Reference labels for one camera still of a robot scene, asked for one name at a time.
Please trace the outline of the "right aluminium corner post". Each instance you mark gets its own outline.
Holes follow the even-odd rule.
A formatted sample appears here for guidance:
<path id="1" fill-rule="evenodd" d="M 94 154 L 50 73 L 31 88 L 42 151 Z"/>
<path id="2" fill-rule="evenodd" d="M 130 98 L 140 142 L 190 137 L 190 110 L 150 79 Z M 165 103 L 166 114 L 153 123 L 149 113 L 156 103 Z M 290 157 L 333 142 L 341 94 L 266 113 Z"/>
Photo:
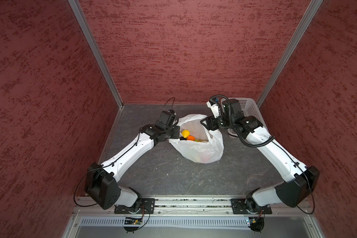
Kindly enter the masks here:
<path id="1" fill-rule="evenodd" d="M 303 37 L 304 33 L 306 32 L 307 28 L 309 27 L 310 23 L 312 22 L 313 18 L 315 17 L 316 13 L 318 12 L 322 3 L 323 3 L 323 0 L 310 1 L 299 24 L 297 25 L 292 37 L 290 38 L 283 54 L 281 55 L 275 69 L 273 70 L 266 86 L 264 87 L 263 91 L 261 92 L 261 94 L 257 100 L 256 104 L 259 108 L 262 106 L 263 102 L 265 101 L 270 90 L 272 89 L 272 87 L 274 86 L 278 77 L 280 76 L 282 70 L 286 66 L 288 60 L 290 59 L 292 53 L 294 52 L 297 45 L 299 44 L 301 38 Z"/>

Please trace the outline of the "white plastic bag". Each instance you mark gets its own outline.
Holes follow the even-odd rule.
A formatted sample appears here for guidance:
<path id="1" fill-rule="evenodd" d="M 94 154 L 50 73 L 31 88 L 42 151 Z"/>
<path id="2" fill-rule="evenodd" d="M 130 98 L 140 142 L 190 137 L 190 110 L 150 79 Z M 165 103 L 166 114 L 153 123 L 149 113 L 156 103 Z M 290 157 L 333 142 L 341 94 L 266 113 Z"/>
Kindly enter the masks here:
<path id="1" fill-rule="evenodd" d="M 198 140 L 208 142 L 195 142 L 189 140 L 169 139 L 169 143 L 186 159 L 195 163 L 209 164 L 221 159 L 224 152 L 223 135 L 219 130 L 208 131 L 200 121 L 207 116 L 202 114 L 190 114 L 178 119 L 180 137 L 183 130 L 188 130 L 190 135 Z"/>

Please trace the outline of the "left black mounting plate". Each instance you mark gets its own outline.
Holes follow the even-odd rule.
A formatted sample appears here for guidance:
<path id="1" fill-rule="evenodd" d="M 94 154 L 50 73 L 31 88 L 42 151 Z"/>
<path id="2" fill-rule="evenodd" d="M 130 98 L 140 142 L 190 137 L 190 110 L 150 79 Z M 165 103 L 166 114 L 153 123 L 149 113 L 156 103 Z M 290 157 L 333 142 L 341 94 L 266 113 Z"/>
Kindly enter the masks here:
<path id="1" fill-rule="evenodd" d="M 141 198 L 136 201 L 132 207 L 122 205 L 115 205 L 115 214 L 153 214 L 156 199 L 154 198 Z"/>

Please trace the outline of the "white perforated plastic basket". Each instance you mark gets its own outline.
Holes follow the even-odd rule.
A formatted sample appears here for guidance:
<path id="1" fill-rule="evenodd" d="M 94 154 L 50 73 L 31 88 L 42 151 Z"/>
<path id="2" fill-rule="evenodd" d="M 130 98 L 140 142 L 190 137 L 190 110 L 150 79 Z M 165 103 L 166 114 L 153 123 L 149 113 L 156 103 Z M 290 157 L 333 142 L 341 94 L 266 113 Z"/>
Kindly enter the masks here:
<path id="1" fill-rule="evenodd" d="M 240 107 L 242 109 L 242 112 L 244 115 L 247 116 L 254 116 L 256 119 L 258 119 L 265 128 L 267 128 L 267 125 L 263 119 L 263 116 L 256 104 L 256 102 L 251 99 L 251 98 L 229 98 L 229 101 L 234 102 L 235 100 L 239 101 Z M 228 129 L 228 136 L 231 139 L 238 139 L 238 135 L 232 130 Z"/>

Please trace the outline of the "aluminium corner post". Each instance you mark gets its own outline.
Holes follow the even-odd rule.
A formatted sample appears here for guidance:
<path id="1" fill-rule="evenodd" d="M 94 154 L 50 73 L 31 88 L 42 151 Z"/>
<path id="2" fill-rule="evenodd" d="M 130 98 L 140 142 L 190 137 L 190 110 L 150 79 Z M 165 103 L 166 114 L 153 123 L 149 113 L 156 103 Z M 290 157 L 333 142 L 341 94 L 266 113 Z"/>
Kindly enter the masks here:
<path id="1" fill-rule="evenodd" d="M 292 53 L 294 52 L 297 45 L 299 44 L 301 38 L 303 37 L 304 33 L 306 32 L 307 28 L 309 27 L 310 23 L 312 22 L 313 18 L 315 17 L 316 13 L 318 12 L 322 3 L 323 3 L 323 0 L 310 1 L 299 24 L 297 25 L 292 37 L 290 38 L 283 54 L 281 55 L 275 69 L 273 70 L 266 86 L 264 87 L 263 91 L 261 92 L 261 94 L 257 100 L 256 104 L 259 108 L 262 106 L 263 102 L 265 101 L 270 90 L 272 89 L 272 87 L 274 86 L 278 77 L 280 76 L 282 70 L 286 66 L 288 60 L 290 59 Z"/>
<path id="2" fill-rule="evenodd" d="M 114 99 L 117 102 L 118 107 L 120 110 L 124 108 L 124 103 L 121 99 L 121 96 L 119 94 L 119 91 L 114 83 L 113 77 L 111 76 L 111 73 L 105 63 L 105 60 L 103 58 L 103 55 L 99 49 L 99 46 L 94 38 L 94 35 L 89 27 L 89 24 L 87 22 L 87 19 L 83 13 L 83 10 L 80 6 L 79 1 L 77 0 L 68 0 L 68 3 L 73 11 L 73 14 L 84 34 L 84 37 L 93 53 L 93 56 L 110 88 L 110 91 L 112 92 L 112 95 Z"/>

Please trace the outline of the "black mounting plate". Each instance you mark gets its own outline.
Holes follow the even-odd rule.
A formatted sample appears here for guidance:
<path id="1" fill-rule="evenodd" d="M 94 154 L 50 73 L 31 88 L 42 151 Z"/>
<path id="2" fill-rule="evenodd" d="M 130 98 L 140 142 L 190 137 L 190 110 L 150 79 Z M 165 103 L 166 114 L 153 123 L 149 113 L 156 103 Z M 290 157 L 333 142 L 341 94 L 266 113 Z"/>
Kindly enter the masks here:
<path id="1" fill-rule="evenodd" d="M 246 204 L 245 198 L 232 198 L 230 199 L 231 208 L 234 215 L 271 215 L 272 210 L 270 205 L 266 205 L 263 207 L 258 207 L 256 211 L 249 211 L 248 206 Z"/>
<path id="2" fill-rule="evenodd" d="M 141 198 L 136 201 L 132 207 L 122 205 L 115 205 L 115 214 L 153 214 L 156 199 L 154 198 Z"/>

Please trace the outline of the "orange fruit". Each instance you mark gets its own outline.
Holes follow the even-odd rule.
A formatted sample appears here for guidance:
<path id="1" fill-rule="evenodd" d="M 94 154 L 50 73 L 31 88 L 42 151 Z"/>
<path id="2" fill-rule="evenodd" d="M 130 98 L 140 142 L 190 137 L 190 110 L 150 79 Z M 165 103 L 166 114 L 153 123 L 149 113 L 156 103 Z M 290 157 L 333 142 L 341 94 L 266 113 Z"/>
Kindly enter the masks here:
<path id="1" fill-rule="evenodd" d="M 189 140 L 189 141 L 195 141 L 195 137 L 192 136 L 192 135 L 189 135 L 186 140 Z"/>

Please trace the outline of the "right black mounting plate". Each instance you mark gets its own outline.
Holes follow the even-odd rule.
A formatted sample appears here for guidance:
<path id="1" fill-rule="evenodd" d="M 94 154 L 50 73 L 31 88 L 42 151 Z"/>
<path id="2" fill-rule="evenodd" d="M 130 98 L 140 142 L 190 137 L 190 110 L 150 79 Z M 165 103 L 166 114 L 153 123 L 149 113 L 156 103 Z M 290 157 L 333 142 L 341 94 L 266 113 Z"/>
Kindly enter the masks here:
<path id="1" fill-rule="evenodd" d="M 234 215 L 271 215 L 272 210 L 270 205 L 266 205 L 263 207 L 258 207 L 256 211 L 249 211 L 248 206 L 246 204 L 245 198 L 232 198 L 230 199 L 231 208 Z"/>

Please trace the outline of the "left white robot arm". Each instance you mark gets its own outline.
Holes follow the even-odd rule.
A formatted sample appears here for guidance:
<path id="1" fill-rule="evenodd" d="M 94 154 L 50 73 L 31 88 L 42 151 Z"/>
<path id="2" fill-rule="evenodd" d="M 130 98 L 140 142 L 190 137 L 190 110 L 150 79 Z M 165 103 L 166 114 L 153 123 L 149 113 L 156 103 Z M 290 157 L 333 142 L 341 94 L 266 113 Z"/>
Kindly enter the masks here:
<path id="1" fill-rule="evenodd" d="M 164 130 L 154 125 L 146 125 L 139 130 L 136 138 L 123 150 L 102 164 L 93 163 L 82 178 L 84 191 L 102 209 L 114 205 L 127 207 L 132 213 L 141 208 L 142 195 L 132 188 L 118 185 L 125 172 L 146 152 L 160 142 L 179 138 L 179 126 Z"/>

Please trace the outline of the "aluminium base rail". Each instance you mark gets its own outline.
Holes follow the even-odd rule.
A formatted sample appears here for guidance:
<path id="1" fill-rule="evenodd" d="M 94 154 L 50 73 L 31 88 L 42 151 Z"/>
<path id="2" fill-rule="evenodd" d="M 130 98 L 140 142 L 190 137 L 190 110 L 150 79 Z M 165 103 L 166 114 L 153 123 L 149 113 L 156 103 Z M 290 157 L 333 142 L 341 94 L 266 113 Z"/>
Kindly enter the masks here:
<path id="1" fill-rule="evenodd" d="M 238 195 L 178 195 L 178 196 L 146 196 L 156 199 L 155 217 L 168 216 L 199 216 L 199 217 L 257 217 L 252 215 L 234 215 L 230 199 L 244 198 Z M 305 199 L 295 208 L 290 208 L 283 203 L 270 204 L 272 214 L 265 216 L 291 217 L 306 216 L 312 211 L 312 204 Z"/>

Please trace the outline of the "yellow lemon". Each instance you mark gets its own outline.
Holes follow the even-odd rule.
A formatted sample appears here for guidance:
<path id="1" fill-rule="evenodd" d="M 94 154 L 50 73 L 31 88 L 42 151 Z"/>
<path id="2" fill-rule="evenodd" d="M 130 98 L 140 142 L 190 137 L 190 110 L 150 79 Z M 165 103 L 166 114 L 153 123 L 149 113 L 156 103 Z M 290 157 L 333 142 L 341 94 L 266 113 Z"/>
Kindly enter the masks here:
<path id="1" fill-rule="evenodd" d="M 183 138 L 188 138 L 190 136 L 190 132 L 188 130 L 183 130 L 181 134 Z"/>

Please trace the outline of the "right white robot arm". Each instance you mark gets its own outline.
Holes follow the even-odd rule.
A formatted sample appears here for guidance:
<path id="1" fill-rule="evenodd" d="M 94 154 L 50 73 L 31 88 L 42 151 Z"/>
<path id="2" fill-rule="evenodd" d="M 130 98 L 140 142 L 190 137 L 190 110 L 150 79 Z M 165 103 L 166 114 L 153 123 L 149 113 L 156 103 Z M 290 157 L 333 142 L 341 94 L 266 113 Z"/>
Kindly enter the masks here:
<path id="1" fill-rule="evenodd" d="M 200 123 L 209 131 L 232 129 L 246 147 L 257 148 L 282 177 L 281 183 L 258 188 L 246 196 L 245 208 L 249 213 L 260 213 L 263 207 L 277 203 L 297 207 L 305 198 L 313 196 L 320 175 L 319 170 L 296 159 L 254 116 L 211 116 Z"/>

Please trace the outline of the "left aluminium corner post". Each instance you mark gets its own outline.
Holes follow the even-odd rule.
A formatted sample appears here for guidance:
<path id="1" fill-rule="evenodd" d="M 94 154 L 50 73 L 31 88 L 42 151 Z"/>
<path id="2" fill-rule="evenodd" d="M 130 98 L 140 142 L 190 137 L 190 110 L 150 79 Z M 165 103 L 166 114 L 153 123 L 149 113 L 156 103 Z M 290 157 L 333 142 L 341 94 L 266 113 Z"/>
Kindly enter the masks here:
<path id="1" fill-rule="evenodd" d="M 124 108 L 124 103 L 121 99 L 121 96 L 119 94 L 119 91 L 114 83 L 113 77 L 111 76 L 111 73 L 105 63 L 105 60 L 103 58 L 103 55 L 99 49 L 99 46 L 94 38 L 94 35 L 89 27 L 89 24 L 87 22 L 87 19 L 83 13 L 83 10 L 80 6 L 79 1 L 77 0 L 68 0 L 68 3 L 73 11 L 73 14 L 84 34 L 84 37 L 93 53 L 93 56 L 110 88 L 110 91 L 112 92 L 112 95 L 114 99 L 117 102 L 118 107 L 120 110 Z"/>

